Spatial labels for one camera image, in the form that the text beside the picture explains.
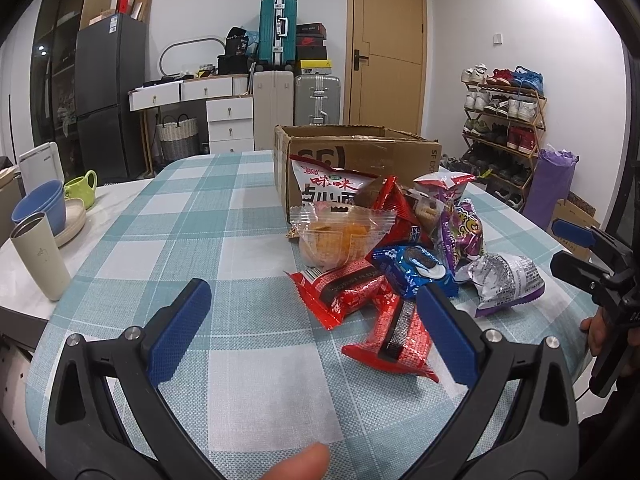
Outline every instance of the green mug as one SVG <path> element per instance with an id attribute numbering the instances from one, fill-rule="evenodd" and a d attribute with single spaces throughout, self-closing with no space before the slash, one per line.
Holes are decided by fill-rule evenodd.
<path id="1" fill-rule="evenodd" d="M 89 177 L 94 183 L 89 186 Z M 65 198 L 81 198 L 84 208 L 89 209 L 95 201 L 95 188 L 98 185 L 98 177 L 94 170 L 86 172 L 85 176 L 79 176 L 65 184 Z"/>

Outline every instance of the plaid tablecloth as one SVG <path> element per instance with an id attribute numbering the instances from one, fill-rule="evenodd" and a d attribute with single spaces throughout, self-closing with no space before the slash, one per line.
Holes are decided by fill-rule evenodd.
<path id="1" fill-rule="evenodd" d="M 489 251 L 525 254 L 546 283 L 535 302 L 480 321 L 510 340 L 557 336 L 570 370 L 584 357 L 579 321 L 590 298 L 550 276 L 561 249 L 545 232 L 475 186 L 468 186 Z M 362 341 L 372 308 L 332 332 L 308 313 L 284 274 L 302 268 L 273 185 L 271 152 L 198 156 L 169 165 L 125 209 L 79 269 L 36 350 L 27 382 L 31 429 L 45 444 L 51 383 L 66 337 L 113 338 L 143 326 L 198 277 L 212 309 L 164 398 L 197 446 L 229 479 L 255 479 L 311 442 L 329 445 L 329 479 L 396 480 L 441 430 L 466 392 L 436 349 L 441 382 L 385 374 L 340 354 Z M 455 301 L 473 310 L 474 290 Z M 114 400 L 136 448 L 151 455 L 117 381 Z M 476 452 L 497 436 L 508 388 Z"/>

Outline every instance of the stack of bowls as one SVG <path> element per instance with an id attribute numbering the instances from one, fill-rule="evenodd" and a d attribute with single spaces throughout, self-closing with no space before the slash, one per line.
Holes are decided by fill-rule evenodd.
<path id="1" fill-rule="evenodd" d="M 62 182 L 49 180 L 31 191 L 15 206 L 14 212 L 11 213 L 11 220 L 19 224 L 27 216 L 40 211 L 47 214 L 54 236 L 65 229 L 66 207 Z"/>

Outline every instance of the wooden door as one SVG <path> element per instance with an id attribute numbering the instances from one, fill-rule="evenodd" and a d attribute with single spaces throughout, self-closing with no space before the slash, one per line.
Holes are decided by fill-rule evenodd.
<path id="1" fill-rule="evenodd" d="M 420 134 L 425 17 L 425 0 L 353 0 L 345 123 Z"/>

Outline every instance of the blue gripper pad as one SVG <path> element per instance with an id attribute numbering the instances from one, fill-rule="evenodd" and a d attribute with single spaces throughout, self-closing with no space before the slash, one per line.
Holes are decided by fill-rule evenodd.
<path id="1" fill-rule="evenodd" d="M 166 327 L 157 334 L 146 356 L 146 374 L 154 387 L 170 380 L 211 308 L 211 287 L 204 280 L 193 279 L 169 307 L 174 311 Z"/>
<path id="2" fill-rule="evenodd" d="M 559 238 L 580 245 L 580 247 L 593 247 L 596 243 L 591 229 L 577 226 L 566 220 L 554 220 L 551 224 L 551 231 Z"/>
<path id="3" fill-rule="evenodd" d="M 474 333 L 477 331 L 478 336 L 481 335 L 481 331 L 466 312 L 458 312 L 446 296 L 439 293 L 437 286 L 435 289 L 430 285 L 418 289 L 416 311 L 437 346 L 453 380 L 471 388 L 476 384 L 479 376 L 478 350 L 480 347 L 474 347 L 458 322 L 464 322 Z M 473 326 L 468 325 L 462 316 L 466 316 Z"/>

